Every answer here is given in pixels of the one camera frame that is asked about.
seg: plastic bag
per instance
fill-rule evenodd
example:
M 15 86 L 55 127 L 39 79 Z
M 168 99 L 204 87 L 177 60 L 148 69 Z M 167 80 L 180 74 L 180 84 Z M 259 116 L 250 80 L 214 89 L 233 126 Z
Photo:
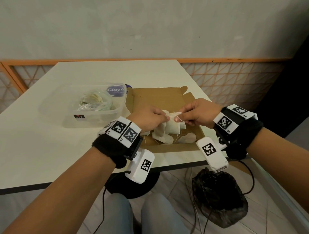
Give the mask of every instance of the plastic bag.
M 229 173 L 205 168 L 192 179 L 192 190 L 202 214 L 219 227 L 227 228 L 248 213 L 248 202 Z
M 96 89 L 84 93 L 79 105 L 78 111 L 110 111 L 113 108 L 113 101 L 107 91 Z

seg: orange trim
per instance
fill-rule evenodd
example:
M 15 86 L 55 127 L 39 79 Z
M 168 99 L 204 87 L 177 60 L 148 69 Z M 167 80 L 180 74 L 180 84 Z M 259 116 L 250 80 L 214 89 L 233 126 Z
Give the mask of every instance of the orange trim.
M 131 61 L 131 60 L 177 60 L 179 63 L 228 63 L 228 62 L 282 62 L 291 58 L 128 58 L 128 59 L 40 59 L 40 60 L 4 60 L 9 66 L 56 65 L 58 62 L 82 61 Z
M 14 83 L 19 87 L 18 91 L 23 94 L 28 89 L 27 85 L 23 81 L 23 79 L 20 77 L 18 72 L 15 70 L 13 66 L 8 65 L 6 62 L 2 62 L 3 67 L 5 70 L 9 73 L 11 76 L 11 79 L 13 79 Z
M 6 75 L 9 81 L 12 83 L 13 87 L 16 88 L 20 94 L 23 94 L 24 92 L 22 91 L 22 89 L 18 86 L 14 78 L 10 75 L 10 73 L 7 71 L 7 69 L 1 62 L 0 62 L 0 70 Z

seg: hand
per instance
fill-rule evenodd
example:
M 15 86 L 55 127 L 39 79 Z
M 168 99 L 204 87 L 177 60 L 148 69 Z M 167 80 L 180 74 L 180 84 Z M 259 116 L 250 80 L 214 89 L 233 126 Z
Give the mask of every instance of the hand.
M 169 121 L 163 110 L 154 106 L 145 105 L 127 117 L 141 128 L 141 132 L 148 132 L 158 127 L 159 124 Z
M 223 106 L 203 98 L 194 100 L 192 103 L 184 105 L 179 112 L 182 114 L 175 117 L 176 122 L 184 121 L 194 125 L 203 125 L 208 128 L 214 128 L 214 118 L 220 113 Z

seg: floor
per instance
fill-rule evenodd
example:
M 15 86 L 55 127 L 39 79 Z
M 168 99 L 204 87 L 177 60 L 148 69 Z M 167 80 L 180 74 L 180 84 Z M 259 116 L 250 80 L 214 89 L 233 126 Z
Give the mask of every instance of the floor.
M 195 176 L 203 167 L 194 167 Z M 162 193 L 172 204 L 176 212 L 180 215 L 185 226 L 191 230 L 194 223 L 194 211 L 189 200 L 189 194 L 185 187 L 184 174 L 186 169 L 162 172 L 157 184 L 148 193 Z M 251 176 L 241 170 L 230 166 L 225 170 L 237 181 L 243 192 L 249 191 L 252 185 Z M 8 194 L 0 196 L 0 233 L 14 220 L 14 218 L 38 195 L 42 190 Z M 102 194 L 99 194 L 84 220 L 78 234 L 90 234 L 95 231 L 102 220 Z M 145 200 L 144 195 L 131 199 L 130 203 L 137 219 L 140 219 L 140 209 Z M 249 211 L 246 217 L 235 225 L 222 229 L 212 222 L 208 222 L 205 233 L 242 233 L 242 234 L 296 234 L 297 232 L 276 206 L 274 201 L 265 192 L 261 184 L 256 181 L 254 190 L 246 195 Z M 204 228 L 206 218 L 199 213 L 201 226 Z M 194 234 L 199 234 L 197 225 Z

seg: white wall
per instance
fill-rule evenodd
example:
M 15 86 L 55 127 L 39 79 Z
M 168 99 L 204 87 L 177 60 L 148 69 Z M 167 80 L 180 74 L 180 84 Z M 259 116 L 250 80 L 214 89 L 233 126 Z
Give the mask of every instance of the white wall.
M 0 0 L 0 59 L 292 57 L 308 0 Z

